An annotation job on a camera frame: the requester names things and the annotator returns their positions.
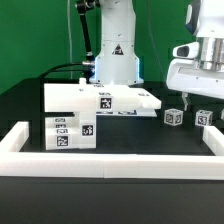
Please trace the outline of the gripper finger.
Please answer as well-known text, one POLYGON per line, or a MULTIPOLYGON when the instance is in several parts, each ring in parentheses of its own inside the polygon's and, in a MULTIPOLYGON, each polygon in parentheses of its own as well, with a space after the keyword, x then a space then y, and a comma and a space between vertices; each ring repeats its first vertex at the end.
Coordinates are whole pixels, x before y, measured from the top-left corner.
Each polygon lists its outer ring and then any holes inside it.
POLYGON ((182 92, 182 100, 184 103, 184 111, 188 110, 189 102, 188 102, 188 93, 182 92))

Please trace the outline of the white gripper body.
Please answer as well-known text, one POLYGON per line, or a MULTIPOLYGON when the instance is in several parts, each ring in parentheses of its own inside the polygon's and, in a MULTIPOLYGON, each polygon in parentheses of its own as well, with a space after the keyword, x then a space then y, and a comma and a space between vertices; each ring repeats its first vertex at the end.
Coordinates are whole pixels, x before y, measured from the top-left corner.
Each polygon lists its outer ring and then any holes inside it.
POLYGON ((173 49, 169 89, 224 99, 224 41, 195 41, 173 49))

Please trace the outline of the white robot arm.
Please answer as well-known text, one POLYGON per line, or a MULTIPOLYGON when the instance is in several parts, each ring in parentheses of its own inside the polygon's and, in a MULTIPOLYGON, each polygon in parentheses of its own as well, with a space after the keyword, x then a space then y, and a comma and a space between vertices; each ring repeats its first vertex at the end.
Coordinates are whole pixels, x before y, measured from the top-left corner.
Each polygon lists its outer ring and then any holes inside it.
MULTIPOLYGON (((101 51, 92 83, 140 84, 134 52, 135 12, 132 0, 99 0, 101 51)), ((185 26, 196 37, 173 49, 167 87, 182 94, 224 99, 224 0, 192 0, 185 26)))

